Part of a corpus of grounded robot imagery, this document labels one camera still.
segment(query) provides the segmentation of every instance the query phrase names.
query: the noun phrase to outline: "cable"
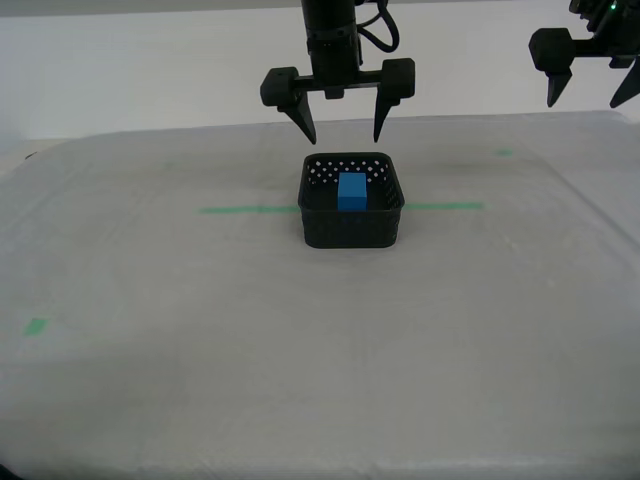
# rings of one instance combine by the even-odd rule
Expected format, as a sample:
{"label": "cable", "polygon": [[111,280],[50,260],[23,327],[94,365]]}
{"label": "cable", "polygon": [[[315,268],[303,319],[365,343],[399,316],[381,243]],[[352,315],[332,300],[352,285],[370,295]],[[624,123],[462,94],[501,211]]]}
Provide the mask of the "cable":
{"label": "cable", "polygon": [[[386,5],[389,5],[389,0],[385,0],[385,4],[386,4]],[[368,26],[373,25],[374,23],[376,23],[376,22],[377,22],[378,20],[380,20],[380,18],[381,18],[381,15],[380,15],[380,13],[379,13],[379,12],[380,12],[380,11],[378,10],[378,13],[376,14],[376,16],[375,16],[375,17],[373,17],[371,20],[367,20],[367,21],[366,21],[366,22],[364,22],[364,23],[359,23],[359,24],[358,24],[358,27],[365,28],[365,27],[368,27]]]}
{"label": "cable", "polygon": [[[400,32],[398,31],[396,22],[393,20],[393,17],[387,10],[388,1],[389,0],[378,0],[378,15],[376,15],[376,17],[372,18],[368,22],[358,25],[358,33],[385,53],[395,52],[400,45]],[[391,34],[391,45],[384,43],[382,40],[380,40],[365,28],[380,18],[382,18],[384,23],[387,25],[387,28],[389,29],[389,33]]]}

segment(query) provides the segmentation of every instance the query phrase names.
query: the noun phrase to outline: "robotic arm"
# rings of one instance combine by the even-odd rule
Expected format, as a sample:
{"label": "robotic arm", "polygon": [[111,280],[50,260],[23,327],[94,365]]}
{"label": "robotic arm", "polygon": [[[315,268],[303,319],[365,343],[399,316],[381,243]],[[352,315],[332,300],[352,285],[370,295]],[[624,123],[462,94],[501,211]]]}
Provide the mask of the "robotic arm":
{"label": "robotic arm", "polygon": [[571,80],[576,58],[611,57],[610,68],[631,68],[611,100],[616,108],[640,93],[640,0],[572,0],[569,10],[587,19],[589,40],[573,40],[566,28],[538,30],[529,43],[536,68],[549,78],[552,107]]}
{"label": "robotic arm", "polygon": [[[378,14],[363,24],[356,23],[356,5],[375,1]],[[324,91],[327,100],[344,97],[346,89],[377,87],[373,138],[377,142],[387,115],[404,98],[415,94],[415,63],[410,58],[385,60],[379,71],[365,72],[362,65],[360,37],[365,37],[382,51],[394,52],[400,34],[387,10],[389,0],[302,0],[307,29],[307,50],[313,75],[300,76],[295,67],[274,68],[262,86],[262,103],[277,107],[316,143],[316,130],[309,109],[308,92]],[[391,33],[391,45],[367,30],[383,20]]]}
{"label": "robotic arm", "polygon": [[[344,97],[346,89],[376,87],[373,138],[377,142],[392,107],[415,94],[415,63],[410,58],[385,60],[379,71],[364,72],[361,37],[386,53],[394,52],[400,34],[387,10],[389,0],[302,0],[307,49],[313,75],[300,76],[295,67],[274,68],[260,95],[268,107],[288,115],[307,138],[316,143],[308,92],[323,91],[328,100]],[[356,23],[356,6],[375,2],[378,14]],[[611,100],[616,108],[640,93],[640,0],[571,0],[569,10],[588,20],[589,40],[574,40],[566,28],[538,30],[529,43],[536,68],[549,78],[547,104],[553,106],[571,80],[576,58],[611,57],[611,68],[631,70]],[[385,44],[367,30],[383,20],[392,43]]]}

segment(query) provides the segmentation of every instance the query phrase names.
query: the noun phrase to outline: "blue block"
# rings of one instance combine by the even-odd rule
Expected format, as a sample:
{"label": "blue block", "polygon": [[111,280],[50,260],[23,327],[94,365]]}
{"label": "blue block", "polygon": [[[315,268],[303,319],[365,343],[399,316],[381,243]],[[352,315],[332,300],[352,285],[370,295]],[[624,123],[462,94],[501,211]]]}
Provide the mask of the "blue block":
{"label": "blue block", "polygon": [[341,173],[338,179],[338,211],[364,211],[367,209],[367,175]]}

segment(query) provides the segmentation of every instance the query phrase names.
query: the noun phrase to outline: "green tape line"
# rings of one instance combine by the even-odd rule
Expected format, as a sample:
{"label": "green tape line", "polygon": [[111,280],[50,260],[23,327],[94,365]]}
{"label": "green tape line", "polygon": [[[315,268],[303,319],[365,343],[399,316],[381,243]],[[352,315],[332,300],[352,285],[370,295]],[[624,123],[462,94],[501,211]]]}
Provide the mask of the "green tape line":
{"label": "green tape line", "polygon": [[247,207],[210,207],[201,208],[199,213],[205,215],[229,215],[237,213],[296,213],[300,209],[296,205],[283,207],[247,206]]}
{"label": "green tape line", "polygon": [[27,325],[24,329],[24,335],[26,337],[33,337],[35,335],[40,335],[45,328],[47,328],[47,324],[49,320],[45,320],[44,318],[32,318],[29,325]]}
{"label": "green tape line", "polygon": [[[453,202],[453,203],[408,203],[404,210],[483,210],[484,204],[480,202]],[[198,213],[203,215],[233,215],[241,213],[298,213],[300,209],[296,205],[281,207],[268,206],[244,206],[244,207],[208,207],[201,208]]]}
{"label": "green tape line", "polygon": [[483,210],[484,203],[407,203],[404,210]]}
{"label": "green tape line", "polygon": [[500,150],[496,150],[496,155],[498,155],[499,157],[512,157],[513,150],[511,150],[510,148],[501,148]]}

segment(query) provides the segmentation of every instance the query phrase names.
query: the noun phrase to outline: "black mesh basket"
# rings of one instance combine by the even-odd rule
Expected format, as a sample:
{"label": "black mesh basket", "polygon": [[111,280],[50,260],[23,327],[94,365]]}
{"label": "black mesh basket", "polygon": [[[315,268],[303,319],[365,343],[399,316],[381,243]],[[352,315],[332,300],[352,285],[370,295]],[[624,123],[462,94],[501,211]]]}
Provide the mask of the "black mesh basket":
{"label": "black mesh basket", "polygon": [[[341,172],[367,175],[366,211],[338,211]],[[385,248],[396,242],[404,196],[387,155],[320,153],[304,161],[298,205],[310,247]]]}

